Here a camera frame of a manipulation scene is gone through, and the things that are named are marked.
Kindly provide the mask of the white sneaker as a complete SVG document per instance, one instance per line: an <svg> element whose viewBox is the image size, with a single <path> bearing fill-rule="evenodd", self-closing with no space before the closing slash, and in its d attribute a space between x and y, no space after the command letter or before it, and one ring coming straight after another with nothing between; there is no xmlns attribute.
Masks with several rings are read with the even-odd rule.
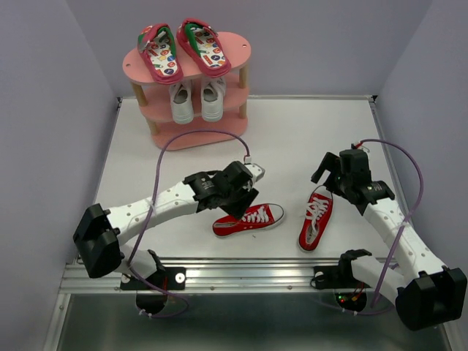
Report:
<svg viewBox="0 0 468 351"><path fill-rule="evenodd" d="M182 80L169 86L170 109L173 121L177 124L188 124L194 118L192 106L192 82Z"/></svg>
<svg viewBox="0 0 468 351"><path fill-rule="evenodd" d="M226 90L227 84L224 77L201 80L201 116L204 121L217 122L222 118Z"/></svg>

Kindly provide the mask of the pink patterned sandal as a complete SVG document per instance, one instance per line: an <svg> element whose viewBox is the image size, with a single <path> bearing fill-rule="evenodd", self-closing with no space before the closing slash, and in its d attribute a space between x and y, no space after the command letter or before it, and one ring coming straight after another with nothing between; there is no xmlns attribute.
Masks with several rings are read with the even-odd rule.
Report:
<svg viewBox="0 0 468 351"><path fill-rule="evenodd" d="M173 85L184 78L176 41L166 23L145 27L137 38L137 51L156 83Z"/></svg>
<svg viewBox="0 0 468 351"><path fill-rule="evenodd" d="M230 60L224 54L218 34L206 22L186 18L178 27L176 38L206 77L220 78L231 70Z"/></svg>

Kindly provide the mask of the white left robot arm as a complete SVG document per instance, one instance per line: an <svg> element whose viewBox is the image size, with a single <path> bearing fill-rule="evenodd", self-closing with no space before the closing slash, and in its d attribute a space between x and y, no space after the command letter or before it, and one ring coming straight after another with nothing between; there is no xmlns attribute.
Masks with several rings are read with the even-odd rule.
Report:
<svg viewBox="0 0 468 351"><path fill-rule="evenodd" d="M163 271L156 254L129 241L159 224L207 209L220 208L240 219L258 196L254 185L264 175L259 165L234 161L223 170L189 175L155 198L108 209L99 203L89 206L72 237L88 277L118 272L137 277L147 288L157 287Z"/></svg>

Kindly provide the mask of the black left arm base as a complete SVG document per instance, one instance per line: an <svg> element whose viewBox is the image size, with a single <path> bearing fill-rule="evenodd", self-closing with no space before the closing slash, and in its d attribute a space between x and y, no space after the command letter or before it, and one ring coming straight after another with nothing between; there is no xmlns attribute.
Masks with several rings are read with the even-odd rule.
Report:
<svg viewBox="0 0 468 351"><path fill-rule="evenodd" d="M135 305L139 315L162 319L183 314L189 302L181 291L186 286L184 267L158 268L144 282L134 276L121 276L120 290L136 293Z"/></svg>

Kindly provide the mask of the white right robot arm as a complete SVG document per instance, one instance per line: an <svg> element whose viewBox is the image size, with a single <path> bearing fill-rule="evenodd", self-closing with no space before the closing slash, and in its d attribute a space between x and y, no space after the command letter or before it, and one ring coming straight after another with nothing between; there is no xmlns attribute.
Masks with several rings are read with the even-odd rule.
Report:
<svg viewBox="0 0 468 351"><path fill-rule="evenodd" d="M329 172L324 186L333 195L354 205L389 248L397 271L379 262L365 249L348 250L337 265L314 267L312 287L346 289L363 284L396 307L411 331L461 317L467 277L460 268L449 268L424 244L404 218L394 193L384 181L371 178L365 151L351 148L338 155L328 152L311 176L317 183Z"/></svg>

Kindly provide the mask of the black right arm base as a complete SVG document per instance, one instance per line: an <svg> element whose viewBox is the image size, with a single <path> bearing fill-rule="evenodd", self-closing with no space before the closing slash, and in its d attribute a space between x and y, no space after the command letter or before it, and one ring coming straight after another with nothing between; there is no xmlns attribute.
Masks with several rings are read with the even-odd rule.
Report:
<svg viewBox="0 0 468 351"><path fill-rule="evenodd" d="M377 314L365 312L368 300L366 289L369 286L349 273L342 273L337 265L315 266L309 285L316 290L332 290L334 303L331 307L343 313L360 316Z"/></svg>

